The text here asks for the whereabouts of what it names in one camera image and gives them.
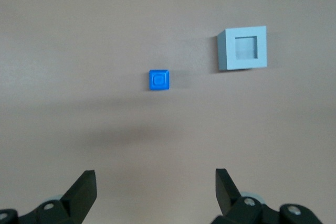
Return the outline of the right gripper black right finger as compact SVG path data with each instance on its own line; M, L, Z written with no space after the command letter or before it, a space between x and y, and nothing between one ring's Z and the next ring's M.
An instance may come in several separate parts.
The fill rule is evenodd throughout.
M242 196L228 171L216 169L216 198L222 214L213 223L321 223L307 207L281 205L278 211L253 196Z

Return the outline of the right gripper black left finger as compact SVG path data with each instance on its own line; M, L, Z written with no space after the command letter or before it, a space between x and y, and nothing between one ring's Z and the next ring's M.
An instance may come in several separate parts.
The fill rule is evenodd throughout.
M15 209L2 209L1 223L83 223L96 198L95 171L86 170L60 199L46 201L23 216Z

